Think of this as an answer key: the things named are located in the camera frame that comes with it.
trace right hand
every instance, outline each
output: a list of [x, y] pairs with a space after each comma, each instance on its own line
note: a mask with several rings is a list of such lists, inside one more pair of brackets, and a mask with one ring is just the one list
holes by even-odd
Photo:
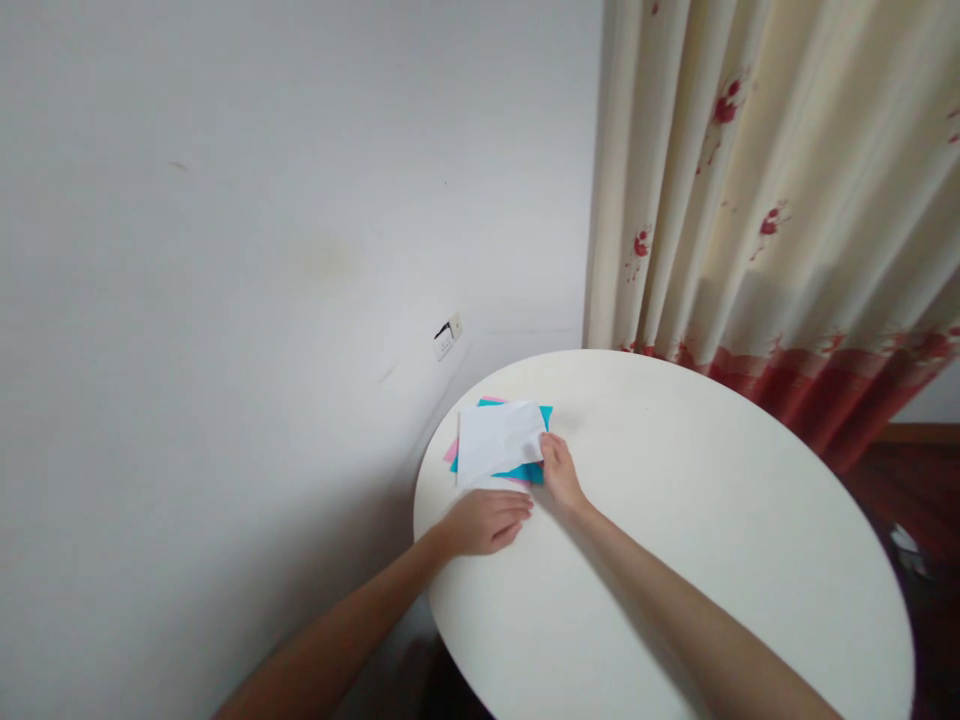
[[567, 448], [566, 441], [559, 435], [543, 433], [540, 436], [540, 450], [543, 452], [543, 484], [564, 512], [573, 512], [590, 506], [590, 501], [580, 489], [577, 469]]

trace wooden baseboard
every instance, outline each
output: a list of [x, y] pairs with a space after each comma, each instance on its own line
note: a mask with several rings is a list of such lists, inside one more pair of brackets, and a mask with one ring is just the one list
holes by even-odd
[[958, 423], [890, 423], [874, 442], [911, 442], [930, 445], [960, 445]]

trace hand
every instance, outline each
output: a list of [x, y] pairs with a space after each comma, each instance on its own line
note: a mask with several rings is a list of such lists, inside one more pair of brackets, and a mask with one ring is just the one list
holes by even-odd
[[533, 498], [510, 490], [473, 490], [435, 526], [451, 556], [492, 555], [512, 543]]
[[577, 469], [567, 449], [566, 441], [559, 435], [543, 433], [540, 436], [543, 452], [543, 484], [563, 512], [574, 512], [590, 506], [590, 501], [580, 489]]

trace curtain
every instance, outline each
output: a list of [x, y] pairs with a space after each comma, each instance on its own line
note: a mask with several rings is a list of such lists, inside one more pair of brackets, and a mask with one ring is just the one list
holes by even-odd
[[587, 344], [844, 472], [960, 344], [960, 3], [611, 10]]

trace stack of paper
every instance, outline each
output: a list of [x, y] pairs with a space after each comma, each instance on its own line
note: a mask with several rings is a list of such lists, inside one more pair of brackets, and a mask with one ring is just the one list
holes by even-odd
[[533, 402], [489, 397], [461, 410], [460, 437], [444, 456], [453, 461], [457, 486], [523, 491], [525, 483], [542, 483], [540, 435], [549, 428], [552, 412]]

